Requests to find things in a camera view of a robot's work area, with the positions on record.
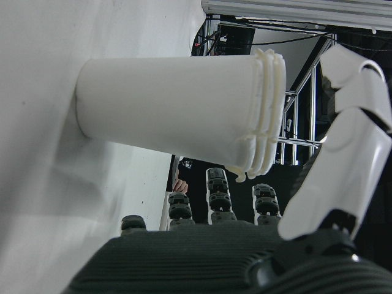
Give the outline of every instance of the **white wall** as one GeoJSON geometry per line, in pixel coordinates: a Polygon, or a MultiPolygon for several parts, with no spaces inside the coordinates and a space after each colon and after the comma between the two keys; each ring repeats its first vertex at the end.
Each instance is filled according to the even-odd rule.
{"type": "Polygon", "coordinates": [[[74,88],[90,58],[187,56],[200,0],[0,1],[0,293],[59,293],[119,235],[159,228],[170,155],[86,138],[74,88]]]}

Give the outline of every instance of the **stacked paper cup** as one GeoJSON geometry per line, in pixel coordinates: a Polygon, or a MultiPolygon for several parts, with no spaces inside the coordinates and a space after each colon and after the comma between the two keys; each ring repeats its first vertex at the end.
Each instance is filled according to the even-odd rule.
{"type": "Polygon", "coordinates": [[[275,159],[285,64],[254,56],[92,59],[77,83],[85,135],[225,165],[238,181],[275,159]]]}

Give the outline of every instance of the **metal frame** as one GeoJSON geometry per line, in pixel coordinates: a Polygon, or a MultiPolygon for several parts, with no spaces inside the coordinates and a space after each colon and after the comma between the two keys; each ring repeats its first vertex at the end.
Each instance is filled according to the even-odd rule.
{"type": "Polygon", "coordinates": [[[278,138],[278,142],[281,144],[281,158],[280,162],[281,164],[284,164],[285,162],[285,147],[286,144],[291,144],[292,145],[292,165],[298,165],[297,161],[297,146],[307,146],[309,147],[309,157],[311,157],[315,149],[318,147],[321,142],[316,141],[316,133],[315,133],[315,122],[316,122],[316,94],[317,94],[317,65],[320,62],[320,55],[324,53],[330,46],[334,44],[333,40],[328,40],[324,43],[323,47],[319,51],[318,55],[316,58],[313,60],[311,66],[309,67],[309,70],[306,72],[306,75],[304,78],[301,80],[301,83],[298,85],[298,87],[295,89],[295,91],[286,91],[286,105],[284,107],[283,111],[283,117],[282,117],[282,129],[281,129],[281,137],[278,138]],[[309,139],[300,139],[298,138],[298,106],[299,106],[299,101],[301,97],[301,91],[303,90],[305,84],[307,83],[308,80],[311,80],[311,107],[310,107],[310,121],[309,121],[309,139]],[[286,128],[286,123],[287,123],[287,112],[289,109],[293,107],[293,123],[292,123],[292,138],[287,138],[285,136],[285,128],[286,128]]]}
{"type": "Polygon", "coordinates": [[[392,31],[392,2],[383,0],[202,0],[202,7],[211,14],[392,31]]]}

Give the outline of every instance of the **human hand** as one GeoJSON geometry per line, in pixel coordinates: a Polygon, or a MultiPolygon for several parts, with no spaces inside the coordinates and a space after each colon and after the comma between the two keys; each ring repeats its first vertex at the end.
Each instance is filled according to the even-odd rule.
{"type": "Polygon", "coordinates": [[[181,192],[185,194],[186,192],[188,192],[188,184],[185,181],[176,178],[174,182],[173,192],[181,192]]]}

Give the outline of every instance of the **white panel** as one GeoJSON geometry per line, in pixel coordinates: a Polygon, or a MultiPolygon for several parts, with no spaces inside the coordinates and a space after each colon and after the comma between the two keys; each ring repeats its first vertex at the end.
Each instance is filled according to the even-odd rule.
{"type": "Polygon", "coordinates": [[[202,0],[202,6],[206,13],[392,31],[392,3],[382,0],[202,0]]]}
{"type": "Polygon", "coordinates": [[[170,155],[86,138],[90,58],[189,56],[200,0],[0,1],[0,293],[59,293],[140,214],[158,230],[170,155]]]}

